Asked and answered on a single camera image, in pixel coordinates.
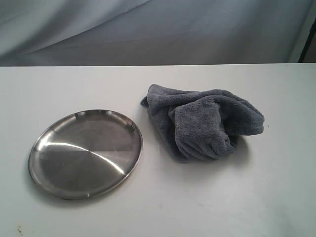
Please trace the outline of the grey fluffy towel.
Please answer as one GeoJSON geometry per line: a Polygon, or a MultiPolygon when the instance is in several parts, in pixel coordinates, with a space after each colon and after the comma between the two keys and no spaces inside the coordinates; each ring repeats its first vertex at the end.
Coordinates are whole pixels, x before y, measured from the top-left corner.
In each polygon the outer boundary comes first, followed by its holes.
{"type": "Polygon", "coordinates": [[[211,161],[234,153],[241,136],[263,133],[264,116],[229,91],[182,91],[152,84],[141,105],[181,162],[211,161]]]}

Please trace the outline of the round stainless steel plate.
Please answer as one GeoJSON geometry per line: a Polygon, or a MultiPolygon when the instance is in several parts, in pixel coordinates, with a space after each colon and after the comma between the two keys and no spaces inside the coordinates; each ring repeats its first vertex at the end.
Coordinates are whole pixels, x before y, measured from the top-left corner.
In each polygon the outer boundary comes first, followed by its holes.
{"type": "Polygon", "coordinates": [[[129,117],[110,110],[68,115],[47,128],[28,159],[33,183],[63,200],[103,195],[134,171],[143,138],[129,117]]]}

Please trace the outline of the grey backdrop sheet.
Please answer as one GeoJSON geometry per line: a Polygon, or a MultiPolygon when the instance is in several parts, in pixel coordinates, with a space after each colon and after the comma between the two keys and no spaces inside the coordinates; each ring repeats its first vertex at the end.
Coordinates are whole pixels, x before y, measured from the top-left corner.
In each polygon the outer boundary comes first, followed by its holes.
{"type": "Polygon", "coordinates": [[[313,0],[3,0],[2,66],[287,63],[313,0]]]}

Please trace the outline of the black stand pole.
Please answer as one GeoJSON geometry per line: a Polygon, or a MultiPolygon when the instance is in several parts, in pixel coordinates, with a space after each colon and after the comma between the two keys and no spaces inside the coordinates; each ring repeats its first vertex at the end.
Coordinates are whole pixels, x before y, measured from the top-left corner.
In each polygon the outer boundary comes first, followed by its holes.
{"type": "Polygon", "coordinates": [[[310,31],[309,31],[309,34],[308,34],[308,37],[306,39],[306,42],[304,44],[304,47],[303,47],[303,50],[300,54],[300,57],[299,57],[299,60],[298,60],[298,63],[303,63],[304,60],[305,60],[305,57],[307,55],[307,52],[308,52],[308,49],[312,43],[312,40],[313,40],[313,37],[314,37],[314,34],[316,33],[316,21],[313,22],[311,28],[310,28],[310,31]]]}

